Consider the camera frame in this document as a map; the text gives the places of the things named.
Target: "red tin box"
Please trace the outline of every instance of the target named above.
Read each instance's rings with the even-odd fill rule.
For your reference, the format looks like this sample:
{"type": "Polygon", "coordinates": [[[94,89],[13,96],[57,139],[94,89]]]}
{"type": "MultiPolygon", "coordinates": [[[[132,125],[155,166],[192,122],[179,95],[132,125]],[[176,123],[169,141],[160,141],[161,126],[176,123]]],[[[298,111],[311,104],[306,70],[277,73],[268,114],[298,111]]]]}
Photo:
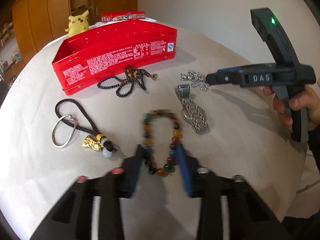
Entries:
{"type": "Polygon", "coordinates": [[[122,73],[127,65],[141,67],[174,58],[176,40],[174,28],[147,21],[123,21],[65,39],[52,66],[63,91],[72,95],[122,73]]]}
{"type": "Polygon", "coordinates": [[[117,13],[106,13],[101,14],[101,22],[116,22],[130,19],[144,19],[144,11],[127,11],[127,12],[117,12],[117,13]]]}

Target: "gold charm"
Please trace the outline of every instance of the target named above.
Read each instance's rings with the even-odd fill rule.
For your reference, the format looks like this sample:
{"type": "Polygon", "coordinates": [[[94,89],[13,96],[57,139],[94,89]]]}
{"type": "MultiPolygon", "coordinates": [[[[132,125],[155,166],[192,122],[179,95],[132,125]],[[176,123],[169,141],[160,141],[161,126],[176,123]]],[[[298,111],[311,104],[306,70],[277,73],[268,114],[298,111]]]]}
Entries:
{"type": "Polygon", "coordinates": [[[152,74],[152,75],[151,75],[151,78],[152,78],[153,80],[156,80],[157,77],[158,77],[158,74],[152,74]]]}
{"type": "Polygon", "coordinates": [[[101,150],[101,144],[99,142],[97,142],[95,139],[93,139],[90,135],[88,135],[83,143],[82,143],[83,147],[90,147],[92,149],[94,149],[95,151],[99,151],[101,150]]]}

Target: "gold pixiu charm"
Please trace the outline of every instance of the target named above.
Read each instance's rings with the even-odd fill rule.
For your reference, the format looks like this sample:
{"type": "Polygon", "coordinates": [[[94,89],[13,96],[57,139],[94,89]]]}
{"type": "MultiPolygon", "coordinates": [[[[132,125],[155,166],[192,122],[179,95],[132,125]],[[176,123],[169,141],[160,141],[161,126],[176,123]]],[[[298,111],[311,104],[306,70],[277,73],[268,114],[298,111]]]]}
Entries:
{"type": "Polygon", "coordinates": [[[90,147],[92,149],[94,149],[95,151],[100,151],[101,150],[101,144],[99,142],[97,142],[95,139],[93,139],[90,135],[88,135],[83,143],[82,143],[83,147],[90,147]]]}

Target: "black sleeve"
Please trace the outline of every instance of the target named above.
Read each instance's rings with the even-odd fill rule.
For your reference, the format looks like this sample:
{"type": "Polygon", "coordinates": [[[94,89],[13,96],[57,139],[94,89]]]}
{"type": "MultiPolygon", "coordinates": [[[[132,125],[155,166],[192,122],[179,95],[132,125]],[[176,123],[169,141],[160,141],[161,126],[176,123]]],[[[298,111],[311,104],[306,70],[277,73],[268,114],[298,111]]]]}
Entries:
{"type": "Polygon", "coordinates": [[[320,126],[309,132],[308,145],[310,151],[312,151],[313,157],[316,160],[316,164],[320,172],[320,126]]]}

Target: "beaded bracelet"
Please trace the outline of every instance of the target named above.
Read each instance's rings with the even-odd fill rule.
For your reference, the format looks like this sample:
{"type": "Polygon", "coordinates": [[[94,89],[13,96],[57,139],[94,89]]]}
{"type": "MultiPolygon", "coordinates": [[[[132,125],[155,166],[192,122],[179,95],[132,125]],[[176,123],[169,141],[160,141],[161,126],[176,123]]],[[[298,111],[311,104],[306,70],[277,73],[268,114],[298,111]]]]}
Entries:
{"type": "Polygon", "coordinates": [[[175,150],[180,140],[179,139],[180,125],[179,125],[178,119],[168,109],[157,109],[144,114],[142,130],[143,130],[143,137],[144,137],[143,145],[145,149],[144,159],[145,159],[145,165],[149,167],[149,173],[157,174],[162,177],[166,177],[169,173],[173,173],[175,171],[174,166],[177,164],[176,163],[177,154],[175,150]],[[153,145],[153,141],[150,134],[151,132],[150,122],[157,117],[169,117],[173,122],[173,128],[174,128],[172,143],[170,144],[170,149],[171,149],[170,156],[168,157],[167,163],[163,166],[163,168],[159,168],[159,169],[153,166],[153,162],[151,160],[151,156],[152,156],[151,147],[153,145]]]}

